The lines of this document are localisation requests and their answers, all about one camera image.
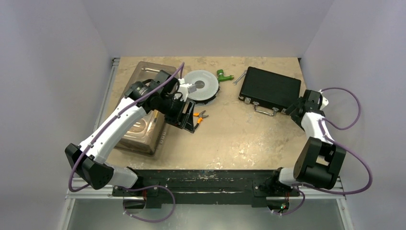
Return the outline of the black poker set case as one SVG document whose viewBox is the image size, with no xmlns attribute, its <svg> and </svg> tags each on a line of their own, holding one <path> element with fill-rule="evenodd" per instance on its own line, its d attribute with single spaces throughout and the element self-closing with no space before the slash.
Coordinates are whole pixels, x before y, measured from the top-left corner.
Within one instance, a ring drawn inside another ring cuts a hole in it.
<svg viewBox="0 0 406 230">
<path fill-rule="evenodd" d="M 248 67 L 238 99 L 268 116 L 284 112 L 298 98 L 302 81 L 263 69 Z"/>
</svg>

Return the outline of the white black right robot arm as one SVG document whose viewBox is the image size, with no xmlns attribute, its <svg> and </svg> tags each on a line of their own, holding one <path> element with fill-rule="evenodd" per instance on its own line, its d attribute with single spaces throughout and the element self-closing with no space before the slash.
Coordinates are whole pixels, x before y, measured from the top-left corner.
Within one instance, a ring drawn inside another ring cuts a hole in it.
<svg viewBox="0 0 406 230">
<path fill-rule="evenodd" d="M 334 144 L 323 121 L 328 100 L 320 92 L 305 90 L 286 114 L 305 132 L 305 143 L 294 167 L 279 168 L 278 177 L 269 181 L 269 189 L 280 195 L 294 184 L 332 189 L 337 181 L 346 151 Z"/>
</svg>

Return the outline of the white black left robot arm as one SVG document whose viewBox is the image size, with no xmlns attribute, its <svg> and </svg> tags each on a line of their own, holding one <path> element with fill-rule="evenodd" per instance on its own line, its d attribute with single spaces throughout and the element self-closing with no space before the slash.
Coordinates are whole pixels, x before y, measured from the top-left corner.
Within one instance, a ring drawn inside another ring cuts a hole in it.
<svg viewBox="0 0 406 230">
<path fill-rule="evenodd" d="M 163 70 L 154 79 L 131 84 L 114 112 L 96 131 L 80 144 L 70 143 L 65 148 L 71 174 L 76 173 L 95 190 L 113 185 L 124 187 L 131 196 L 139 195 L 143 183 L 136 172 L 109 165 L 109 154 L 129 129 L 152 111 L 163 114 L 165 123 L 194 133 L 195 103 L 188 100 L 188 95 L 195 91 L 194 84 Z"/>
</svg>

